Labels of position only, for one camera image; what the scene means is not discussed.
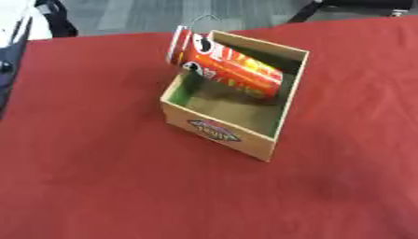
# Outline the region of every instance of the red tablecloth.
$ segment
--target red tablecloth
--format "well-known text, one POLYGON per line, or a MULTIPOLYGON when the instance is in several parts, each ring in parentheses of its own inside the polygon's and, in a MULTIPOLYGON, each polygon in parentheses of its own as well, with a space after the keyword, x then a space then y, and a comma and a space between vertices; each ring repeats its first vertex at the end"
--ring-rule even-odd
POLYGON ((30 43, 0 238, 418 238, 418 18, 240 34, 312 51, 271 163, 165 124, 171 34, 30 43))

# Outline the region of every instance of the can lid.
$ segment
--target can lid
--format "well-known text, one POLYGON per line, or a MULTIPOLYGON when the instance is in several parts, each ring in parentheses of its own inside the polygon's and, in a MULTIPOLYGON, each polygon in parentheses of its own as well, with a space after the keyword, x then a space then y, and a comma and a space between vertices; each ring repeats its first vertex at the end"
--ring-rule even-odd
POLYGON ((175 30, 175 33, 174 33, 172 43, 170 44, 170 48, 169 48, 168 53, 167 53, 167 57, 166 57, 167 63, 172 62, 174 49, 175 49, 175 46, 177 45, 178 38, 180 37, 181 32, 184 29, 187 29, 187 28, 188 28, 187 26, 182 26, 182 25, 177 26, 177 29, 175 30))

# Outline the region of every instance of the chair leg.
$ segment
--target chair leg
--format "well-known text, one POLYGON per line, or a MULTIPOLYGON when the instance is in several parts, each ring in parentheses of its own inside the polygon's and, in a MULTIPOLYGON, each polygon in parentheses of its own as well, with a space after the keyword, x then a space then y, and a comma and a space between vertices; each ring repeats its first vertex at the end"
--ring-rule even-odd
POLYGON ((405 9, 394 9, 393 11, 392 11, 392 14, 390 15, 391 17, 395 17, 395 18, 398 18, 398 17, 402 17, 404 14, 406 14, 406 13, 408 13, 409 11, 408 10, 405 10, 405 9))

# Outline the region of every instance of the gray carpet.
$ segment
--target gray carpet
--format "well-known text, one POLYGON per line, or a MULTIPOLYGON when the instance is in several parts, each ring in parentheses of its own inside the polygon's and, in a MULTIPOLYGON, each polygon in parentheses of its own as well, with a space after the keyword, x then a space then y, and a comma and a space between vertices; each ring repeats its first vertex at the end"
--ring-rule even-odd
MULTIPOLYGON (((189 25, 204 14, 196 32, 268 27, 285 23, 311 0, 62 0, 71 22, 81 35, 169 32, 178 24, 189 25)), ((372 10, 327 10, 309 21, 379 17, 387 14, 372 10)), ((414 9, 410 14, 417 14, 414 9)))

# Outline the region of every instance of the black object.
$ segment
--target black object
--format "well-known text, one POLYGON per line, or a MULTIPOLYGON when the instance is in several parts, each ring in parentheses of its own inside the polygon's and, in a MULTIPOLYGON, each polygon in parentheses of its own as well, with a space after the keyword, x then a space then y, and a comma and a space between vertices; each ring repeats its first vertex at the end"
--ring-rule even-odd
POLYGON ((36 7, 47 6, 49 13, 44 14, 53 37, 77 36, 78 29, 68 20, 67 9, 59 0, 37 0, 36 7))
POLYGON ((32 19, 25 26, 21 26, 21 21, 18 22, 15 34, 10 40, 10 45, 0 49, 0 119, 4 116, 8 97, 11 93, 15 78, 18 75, 21 56, 26 49, 31 27, 32 19), (16 33, 21 27, 25 27, 24 34, 16 43, 13 43, 17 36, 16 33))
POLYGON ((315 0, 301 9, 288 22, 304 22, 322 7, 367 7, 389 9, 392 16, 401 16, 412 8, 413 0, 315 0))

